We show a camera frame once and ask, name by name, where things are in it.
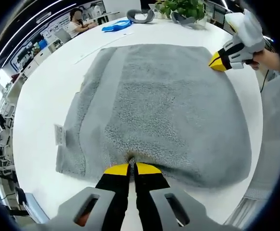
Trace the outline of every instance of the gray headset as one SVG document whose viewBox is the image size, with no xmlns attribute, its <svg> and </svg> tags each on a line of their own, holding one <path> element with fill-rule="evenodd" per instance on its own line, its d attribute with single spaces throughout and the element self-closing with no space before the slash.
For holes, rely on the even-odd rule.
<svg viewBox="0 0 280 231">
<path fill-rule="evenodd" d="M 139 11 L 139 10 L 129 10 L 127 12 L 127 18 L 130 21 L 132 21 L 133 23 L 149 23 L 155 17 L 155 13 L 152 10 L 148 11 L 148 13 L 147 13 L 148 15 L 147 15 L 146 19 L 144 19 L 144 20 L 135 19 L 136 14 L 143 14 L 144 15 L 144 13 L 142 11 Z"/>
</svg>

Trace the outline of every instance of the black cable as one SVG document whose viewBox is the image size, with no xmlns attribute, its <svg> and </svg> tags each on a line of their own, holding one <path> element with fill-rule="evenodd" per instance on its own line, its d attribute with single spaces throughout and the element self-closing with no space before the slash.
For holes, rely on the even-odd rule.
<svg viewBox="0 0 280 231">
<path fill-rule="evenodd" d="M 7 194 L 7 195 L 5 195 L 5 197 L 3 197 L 2 199 L 0 199 L 0 200 L 4 200 L 6 197 L 8 197 L 8 196 L 12 196 L 12 195 L 14 195 L 15 194 L 15 192 L 14 193 L 11 193 L 11 194 Z"/>
<path fill-rule="evenodd" d="M 265 78 L 264 78 L 263 85 L 262 85 L 262 88 L 261 88 L 261 90 L 260 90 L 260 93 L 262 93 L 262 91 L 263 91 L 263 87 L 264 87 L 265 80 L 266 80 L 266 77 L 267 77 L 268 72 L 269 72 L 269 70 L 267 70 L 267 72 L 266 72 L 266 75 L 265 75 Z"/>
</svg>

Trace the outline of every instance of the white table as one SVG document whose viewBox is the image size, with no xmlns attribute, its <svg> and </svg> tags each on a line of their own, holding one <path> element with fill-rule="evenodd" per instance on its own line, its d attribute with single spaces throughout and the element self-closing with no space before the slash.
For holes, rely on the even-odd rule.
<svg viewBox="0 0 280 231">
<path fill-rule="evenodd" d="M 50 218 L 57 214 L 58 206 L 65 200 L 87 186 L 94 186 L 55 171 L 57 147 L 53 124 L 64 124 L 83 75 L 101 48 L 163 43 L 204 46 L 213 54 L 231 39 L 230 34 L 212 24 L 207 24 L 206 30 L 193 30 L 170 20 L 154 20 L 152 24 L 133 24 L 114 33 L 101 32 L 103 26 L 77 36 L 53 53 L 32 73 L 18 100 L 13 132 L 17 177 L 20 187 L 26 193 L 34 194 Z M 205 205 L 208 216 L 218 223 L 230 216 L 250 184 L 259 157 L 263 128 L 262 103 L 255 72 L 247 66 L 241 70 L 229 70 L 227 75 L 241 101 L 250 133 L 252 165 L 249 177 L 218 190 L 183 187 Z M 135 199 L 134 185 L 131 184 L 122 230 L 130 230 L 129 226 L 133 230 L 142 230 Z"/>
</svg>

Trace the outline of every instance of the blue object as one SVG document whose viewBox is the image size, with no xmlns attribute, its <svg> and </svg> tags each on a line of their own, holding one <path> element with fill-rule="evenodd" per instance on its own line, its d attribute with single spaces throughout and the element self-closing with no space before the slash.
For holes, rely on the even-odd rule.
<svg viewBox="0 0 280 231">
<path fill-rule="evenodd" d="M 102 28 L 102 31 L 109 32 L 109 31 L 118 31 L 129 27 L 132 24 L 130 20 L 120 20 L 114 23 L 111 26 L 105 26 Z"/>
<path fill-rule="evenodd" d="M 47 41 L 46 40 L 41 40 L 39 43 L 38 43 L 40 49 L 44 49 L 45 47 L 47 47 Z"/>
</svg>

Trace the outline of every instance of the chair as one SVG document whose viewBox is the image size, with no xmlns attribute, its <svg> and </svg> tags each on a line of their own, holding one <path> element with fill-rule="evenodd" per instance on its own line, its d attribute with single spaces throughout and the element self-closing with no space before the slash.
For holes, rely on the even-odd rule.
<svg viewBox="0 0 280 231">
<path fill-rule="evenodd" d="M 63 28 L 55 32 L 55 36 L 58 37 L 58 39 L 61 40 L 62 43 L 67 43 L 72 39 L 71 36 Z"/>
</svg>

